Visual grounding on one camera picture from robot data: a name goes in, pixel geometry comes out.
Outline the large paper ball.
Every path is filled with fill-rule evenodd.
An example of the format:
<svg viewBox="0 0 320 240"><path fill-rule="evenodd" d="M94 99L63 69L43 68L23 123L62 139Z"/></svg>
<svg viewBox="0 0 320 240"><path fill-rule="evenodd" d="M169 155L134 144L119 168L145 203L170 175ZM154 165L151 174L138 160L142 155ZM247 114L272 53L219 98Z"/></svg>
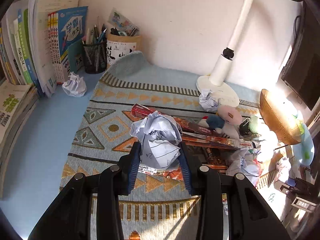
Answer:
<svg viewBox="0 0 320 240"><path fill-rule="evenodd" d="M242 173L252 184L256 186L261 175L261 168L258 164L253 150L241 148L235 151L228 159L229 167L226 175L234 176Z"/></svg>

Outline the small paper ball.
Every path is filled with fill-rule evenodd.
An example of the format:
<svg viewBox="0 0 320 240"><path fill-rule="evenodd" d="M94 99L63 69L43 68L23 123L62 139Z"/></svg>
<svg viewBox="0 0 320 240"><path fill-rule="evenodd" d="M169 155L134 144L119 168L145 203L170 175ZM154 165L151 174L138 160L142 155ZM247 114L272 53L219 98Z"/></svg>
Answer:
<svg viewBox="0 0 320 240"><path fill-rule="evenodd" d="M82 97L87 92L87 86L83 77L71 72L69 79L62 84L63 91L68 96Z"/></svg>

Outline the round blue glass side table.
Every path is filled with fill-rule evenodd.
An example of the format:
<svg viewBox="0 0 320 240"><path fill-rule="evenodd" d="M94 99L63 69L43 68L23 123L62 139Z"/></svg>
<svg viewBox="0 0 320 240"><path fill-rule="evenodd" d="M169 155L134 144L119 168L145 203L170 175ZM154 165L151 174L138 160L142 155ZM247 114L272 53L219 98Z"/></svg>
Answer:
<svg viewBox="0 0 320 240"><path fill-rule="evenodd" d="M306 124L302 124L302 127L304 128L304 133L301 135L302 140L300 143L293 145L292 150L296 161L300 165L309 166L315 155L315 147Z"/></svg>

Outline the dark red long box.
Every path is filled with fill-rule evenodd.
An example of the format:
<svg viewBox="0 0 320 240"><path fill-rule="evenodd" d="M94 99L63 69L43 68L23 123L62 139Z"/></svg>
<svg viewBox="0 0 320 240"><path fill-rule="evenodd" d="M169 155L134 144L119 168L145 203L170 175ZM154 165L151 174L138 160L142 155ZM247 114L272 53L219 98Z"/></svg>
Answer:
<svg viewBox="0 0 320 240"><path fill-rule="evenodd" d="M131 108L131 113L133 114L133 116L140 117L140 118L145 118L149 114L152 114L155 111L156 110L153 108L148 108L139 104L134 104L133 107ZM214 137L223 137L223 134L219 134L214 130L210 130L208 128L202 127L184 118L179 118L175 116L173 118L181 126L183 131L193 132L193 133L202 134L202 135L210 135Z"/></svg>

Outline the beige calligraphy pen cup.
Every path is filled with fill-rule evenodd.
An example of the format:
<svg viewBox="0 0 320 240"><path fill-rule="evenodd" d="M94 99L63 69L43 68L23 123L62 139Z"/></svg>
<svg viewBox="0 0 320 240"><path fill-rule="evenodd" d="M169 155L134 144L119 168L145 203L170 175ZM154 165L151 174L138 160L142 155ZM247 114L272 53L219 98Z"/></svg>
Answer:
<svg viewBox="0 0 320 240"><path fill-rule="evenodd" d="M110 68L117 59L140 50L142 36L107 35L107 68Z"/></svg>

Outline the row of upright books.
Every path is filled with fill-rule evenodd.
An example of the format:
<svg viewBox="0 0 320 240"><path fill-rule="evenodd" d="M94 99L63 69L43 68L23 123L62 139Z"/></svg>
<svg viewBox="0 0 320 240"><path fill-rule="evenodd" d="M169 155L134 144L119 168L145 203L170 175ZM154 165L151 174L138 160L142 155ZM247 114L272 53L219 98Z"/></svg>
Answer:
<svg viewBox="0 0 320 240"><path fill-rule="evenodd" d="M22 76L51 97L72 71L69 48L85 34L87 7L79 0L17 0L4 15Z"/></svg>

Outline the blue white cat plush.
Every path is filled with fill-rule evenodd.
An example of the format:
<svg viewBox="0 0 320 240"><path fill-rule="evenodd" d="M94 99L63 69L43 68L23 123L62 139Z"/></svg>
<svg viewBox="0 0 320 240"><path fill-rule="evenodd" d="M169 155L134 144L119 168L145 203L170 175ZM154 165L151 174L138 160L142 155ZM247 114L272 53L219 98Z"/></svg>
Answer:
<svg viewBox="0 0 320 240"><path fill-rule="evenodd" d="M240 139L236 128L218 115L204 116L198 122L198 125L215 131L220 137L236 140Z"/></svg>

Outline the orange printed long box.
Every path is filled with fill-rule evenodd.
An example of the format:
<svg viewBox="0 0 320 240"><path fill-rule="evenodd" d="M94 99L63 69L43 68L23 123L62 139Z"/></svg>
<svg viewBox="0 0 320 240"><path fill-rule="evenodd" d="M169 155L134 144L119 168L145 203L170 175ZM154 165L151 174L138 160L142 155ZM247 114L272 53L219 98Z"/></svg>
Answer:
<svg viewBox="0 0 320 240"><path fill-rule="evenodd" d="M249 148L256 149L259 148L258 143L252 141L244 141L242 139L228 139L222 137L215 137L210 135L201 135L195 133L184 132L182 139L189 142L196 142L198 144L211 144L216 148L230 148L230 149L240 149L240 148Z"/></svg>

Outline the paper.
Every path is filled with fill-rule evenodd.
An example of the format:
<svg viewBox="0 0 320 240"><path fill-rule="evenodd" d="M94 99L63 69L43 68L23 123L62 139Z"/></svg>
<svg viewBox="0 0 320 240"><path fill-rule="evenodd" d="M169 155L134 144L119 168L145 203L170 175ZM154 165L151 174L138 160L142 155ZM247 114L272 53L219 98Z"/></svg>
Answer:
<svg viewBox="0 0 320 240"><path fill-rule="evenodd" d="M212 97L212 91L210 89L203 89L199 96L199 104L207 112L216 112L219 101Z"/></svg>

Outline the white paper ball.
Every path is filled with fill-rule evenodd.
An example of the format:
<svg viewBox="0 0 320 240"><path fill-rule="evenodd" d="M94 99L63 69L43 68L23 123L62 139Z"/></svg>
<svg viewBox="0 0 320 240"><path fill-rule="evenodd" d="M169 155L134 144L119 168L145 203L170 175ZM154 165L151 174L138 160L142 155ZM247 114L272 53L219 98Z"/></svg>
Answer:
<svg viewBox="0 0 320 240"><path fill-rule="evenodd" d="M133 122L130 135L141 143L140 163L149 168L167 170L180 155L182 129L172 116L155 111Z"/></svg>

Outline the pink dango skewer plush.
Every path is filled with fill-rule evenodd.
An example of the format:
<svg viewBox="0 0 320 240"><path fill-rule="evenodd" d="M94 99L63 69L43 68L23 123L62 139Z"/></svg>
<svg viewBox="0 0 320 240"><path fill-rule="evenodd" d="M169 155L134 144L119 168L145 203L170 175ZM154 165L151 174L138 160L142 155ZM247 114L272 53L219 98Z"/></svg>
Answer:
<svg viewBox="0 0 320 240"><path fill-rule="evenodd" d="M240 112L231 106L220 105L217 109L217 114L231 125L240 125L242 122Z"/></svg>

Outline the black mesh pen holder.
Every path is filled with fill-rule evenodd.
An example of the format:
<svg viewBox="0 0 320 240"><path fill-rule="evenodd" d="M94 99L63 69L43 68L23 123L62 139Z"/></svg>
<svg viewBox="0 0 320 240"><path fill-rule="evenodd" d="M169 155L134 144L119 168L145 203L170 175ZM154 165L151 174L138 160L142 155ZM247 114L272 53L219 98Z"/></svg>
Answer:
<svg viewBox="0 0 320 240"><path fill-rule="evenodd" d="M106 43L107 41L82 46L87 74L99 74L107 69Z"/></svg>

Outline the black wall monitor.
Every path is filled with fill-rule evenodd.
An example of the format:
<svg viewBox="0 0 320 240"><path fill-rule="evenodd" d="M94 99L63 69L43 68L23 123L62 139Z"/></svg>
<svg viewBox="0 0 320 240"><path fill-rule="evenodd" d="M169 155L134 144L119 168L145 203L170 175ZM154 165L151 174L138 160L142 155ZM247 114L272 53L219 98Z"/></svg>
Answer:
<svg viewBox="0 0 320 240"><path fill-rule="evenodd" d="M319 23L305 3L294 22L294 37L281 79L313 109L319 99Z"/></svg>

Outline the white desk lamp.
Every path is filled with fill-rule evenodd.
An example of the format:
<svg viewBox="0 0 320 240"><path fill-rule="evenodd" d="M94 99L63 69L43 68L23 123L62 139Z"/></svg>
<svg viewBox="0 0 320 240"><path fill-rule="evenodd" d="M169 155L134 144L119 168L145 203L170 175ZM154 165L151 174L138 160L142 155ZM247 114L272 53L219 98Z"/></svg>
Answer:
<svg viewBox="0 0 320 240"><path fill-rule="evenodd" d="M196 87L199 92L208 91L209 95L213 98L216 98L219 103L223 105L229 105L231 107L237 107L240 103L240 100L236 92L225 83L225 78L231 70L235 49L238 45L252 3L253 0L244 0L240 15L227 47L223 50L222 54L219 55L211 73L209 75L198 77L196 81Z"/></svg>

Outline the brown ribbed wicker bowl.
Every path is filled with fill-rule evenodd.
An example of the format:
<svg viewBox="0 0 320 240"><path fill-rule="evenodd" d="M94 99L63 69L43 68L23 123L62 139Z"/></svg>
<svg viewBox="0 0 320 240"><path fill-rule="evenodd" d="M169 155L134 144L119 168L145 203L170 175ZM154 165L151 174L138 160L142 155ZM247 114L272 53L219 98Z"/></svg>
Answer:
<svg viewBox="0 0 320 240"><path fill-rule="evenodd" d="M279 141L296 145L302 141L296 117L292 114L286 98L266 89L260 92L260 115Z"/></svg>

